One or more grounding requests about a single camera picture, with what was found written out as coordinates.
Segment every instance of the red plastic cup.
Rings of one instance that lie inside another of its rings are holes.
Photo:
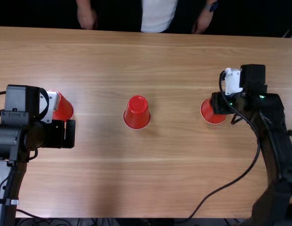
[[[142,96],[132,97],[123,115],[124,122],[132,129],[141,129],[150,121],[147,100]]]
[[[74,108],[72,104],[57,90],[50,90],[55,91],[59,95],[59,104],[58,109],[53,112],[53,119],[54,120],[66,120],[71,119],[74,114]]]
[[[226,116],[224,114],[214,114],[210,101],[211,99],[206,99],[203,101],[201,105],[201,115],[203,119],[210,124],[220,124],[226,119]]]

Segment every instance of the black jacket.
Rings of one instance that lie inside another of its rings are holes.
[[[166,33],[191,33],[192,26],[203,9],[205,0],[178,0],[172,22]],[[141,0],[95,0],[98,29],[104,31],[140,32]]]

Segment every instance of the wooden table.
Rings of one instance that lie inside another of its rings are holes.
[[[19,208],[42,217],[188,217],[255,155],[244,122],[231,126],[229,116],[212,126],[200,116],[219,73],[250,63],[266,65],[268,90],[281,96],[292,129],[292,39],[0,27],[0,91],[57,89],[77,126],[75,148],[40,149],[28,164]],[[142,130],[123,121],[133,95],[150,105]],[[249,217],[266,187],[260,156],[196,217]]]

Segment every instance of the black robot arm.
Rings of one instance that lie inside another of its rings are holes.
[[[40,113],[40,96],[47,106]],[[18,194],[27,163],[37,148],[72,148],[75,121],[42,121],[49,108],[44,89],[8,85],[5,109],[0,111],[0,226],[13,226]]]
[[[227,72],[221,76],[226,79]],[[268,175],[268,188],[252,209],[252,226],[292,225],[292,132],[285,124],[284,107],[278,94],[267,93],[264,65],[242,65],[239,87],[226,88],[227,101],[255,127]],[[215,113],[234,113],[220,92],[213,93]],[[236,115],[232,124],[238,122]]]

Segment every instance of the metal bracket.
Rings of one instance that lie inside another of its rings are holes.
[[[47,114],[41,120],[45,123],[51,123],[53,118],[53,112],[58,109],[60,97],[59,94],[55,91],[47,91],[49,96],[49,109]],[[41,113],[47,106],[47,102],[44,96],[41,94],[40,96],[40,106],[39,106],[39,113]]]

